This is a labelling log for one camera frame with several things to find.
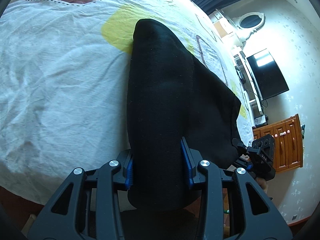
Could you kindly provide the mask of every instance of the television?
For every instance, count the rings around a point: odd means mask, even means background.
[[[247,60],[261,101],[289,91],[287,82],[267,49],[247,57]]]

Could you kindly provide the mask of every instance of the white bed sheet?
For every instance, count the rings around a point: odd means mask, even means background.
[[[0,185],[45,204],[76,167],[129,148],[126,93],[141,18],[168,26],[239,97],[241,139],[253,139],[230,54],[190,0],[12,0],[0,18]]]

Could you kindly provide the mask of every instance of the brown wooden cabinet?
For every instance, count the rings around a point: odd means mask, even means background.
[[[273,167],[276,172],[303,166],[299,115],[253,130],[254,139],[271,134],[275,139]]]

